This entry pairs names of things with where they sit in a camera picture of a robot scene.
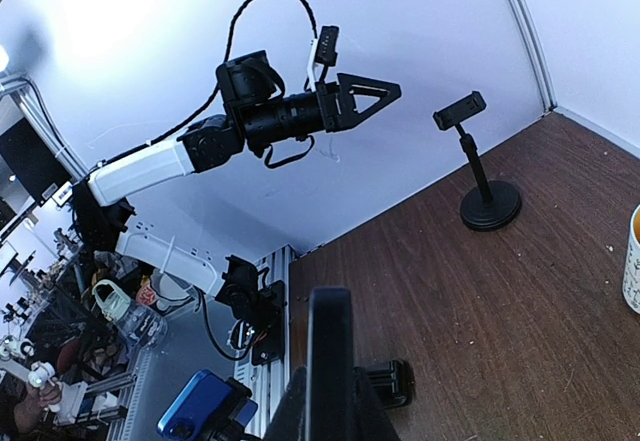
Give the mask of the black smartphone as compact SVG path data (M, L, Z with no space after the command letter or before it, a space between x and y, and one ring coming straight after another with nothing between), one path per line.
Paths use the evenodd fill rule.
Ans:
M364 371L387 410L408 406L414 396L414 376L410 364L393 359L366 366Z

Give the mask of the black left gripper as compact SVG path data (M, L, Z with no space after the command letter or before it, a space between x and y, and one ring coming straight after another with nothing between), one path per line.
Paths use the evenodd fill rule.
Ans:
M338 73L337 80L338 83L321 83L321 96L305 92L271 98L276 91L272 83L245 88L242 132L246 142L271 144L319 131L351 130L402 96L400 85L393 82L346 73ZM358 97L373 98L375 102L359 111ZM331 104L336 111L331 112Z

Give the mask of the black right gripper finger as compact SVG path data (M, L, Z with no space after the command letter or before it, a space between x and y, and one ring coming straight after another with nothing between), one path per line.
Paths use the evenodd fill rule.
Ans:
M313 290L307 363L294 372L263 438L399 438L365 371L354 363L352 302L347 289Z

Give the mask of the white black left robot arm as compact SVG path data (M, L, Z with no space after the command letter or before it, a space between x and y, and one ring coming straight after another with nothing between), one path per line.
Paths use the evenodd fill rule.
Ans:
M255 366L283 360L285 288L259 281L262 270L237 256L228 267L184 250L172 241L127 225L135 210L129 195L165 181L218 168L249 149L269 169L273 145L294 138L311 141L316 132L347 131L401 96L397 83L340 73L336 81L315 81L310 91L288 96L264 51L221 64L216 70L224 114L191 124L184 133L142 148L92 171L72 188L74 226L85 245L118 252L190 283L198 298L213 297L244 325L242 355Z

